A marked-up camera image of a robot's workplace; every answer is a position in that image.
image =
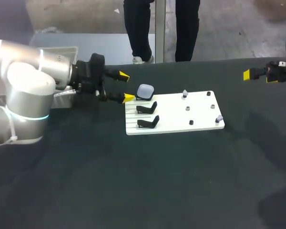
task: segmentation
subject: metal pole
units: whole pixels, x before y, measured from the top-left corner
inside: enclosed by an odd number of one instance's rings
[[[166,0],[156,0],[155,11],[155,62],[164,62],[164,44],[165,44],[165,16]]]

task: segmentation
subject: black pants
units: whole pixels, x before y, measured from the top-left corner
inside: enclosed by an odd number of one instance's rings
[[[154,0],[124,0],[125,27],[133,56],[148,61],[152,55],[148,42],[150,3]],[[177,62],[190,61],[193,55],[198,30],[200,0],[176,0]]]

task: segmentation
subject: sneaker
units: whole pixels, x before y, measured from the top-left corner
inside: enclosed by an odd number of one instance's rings
[[[146,64],[146,63],[154,63],[154,57],[151,56],[151,58],[149,59],[149,61],[143,61],[141,57],[139,56],[134,56],[133,57],[133,64]]]

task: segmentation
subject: black clip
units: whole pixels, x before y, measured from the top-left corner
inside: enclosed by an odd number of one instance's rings
[[[137,106],[137,112],[143,113],[143,114],[150,114],[152,115],[157,107],[158,103],[154,102],[151,108],[145,107],[145,106]]]
[[[138,126],[140,127],[146,127],[146,128],[150,128],[150,129],[154,129],[158,122],[160,120],[160,117],[157,115],[154,120],[152,122],[147,122],[145,120],[138,120]]]

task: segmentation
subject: white plate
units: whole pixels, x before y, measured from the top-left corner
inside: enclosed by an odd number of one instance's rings
[[[221,115],[214,92],[207,96],[207,92],[192,92],[186,98],[183,94],[154,95],[151,101],[133,100],[125,104],[125,120],[127,135],[150,135],[178,133],[201,130],[223,129],[224,121],[216,123],[216,118]],[[157,101],[158,106],[154,114],[138,114],[136,106],[152,107]],[[156,116],[160,117],[155,129],[142,128],[137,121],[142,119],[152,122]]]

